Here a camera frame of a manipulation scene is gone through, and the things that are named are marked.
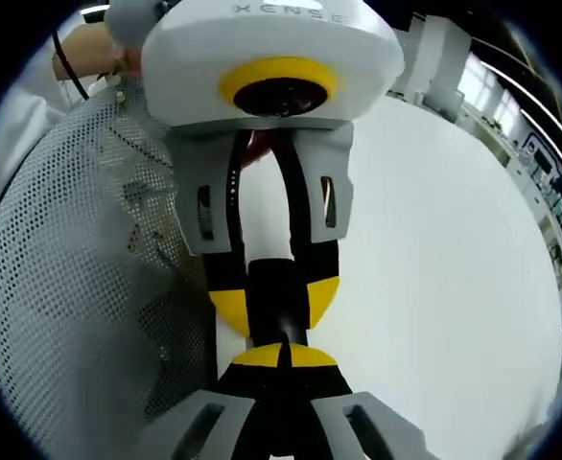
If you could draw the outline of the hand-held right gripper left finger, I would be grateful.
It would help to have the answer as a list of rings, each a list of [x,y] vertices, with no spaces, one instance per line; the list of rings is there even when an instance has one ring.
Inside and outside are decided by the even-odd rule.
[[[141,459],[271,459],[289,456],[289,344],[234,357],[209,390],[198,390],[147,425]]]

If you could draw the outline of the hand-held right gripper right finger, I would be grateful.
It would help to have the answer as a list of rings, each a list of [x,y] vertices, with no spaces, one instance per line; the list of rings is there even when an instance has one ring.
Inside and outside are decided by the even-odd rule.
[[[334,459],[435,458],[420,428],[373,394],[354,392],[331,356],[296,343],[289,352]]]

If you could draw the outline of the person's left hand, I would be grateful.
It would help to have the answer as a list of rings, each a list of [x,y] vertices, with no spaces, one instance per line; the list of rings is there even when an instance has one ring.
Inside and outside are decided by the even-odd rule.
[[[141,76],[141,53],[138,47],[113,46],[114,74],[122,74],[130,77]]]

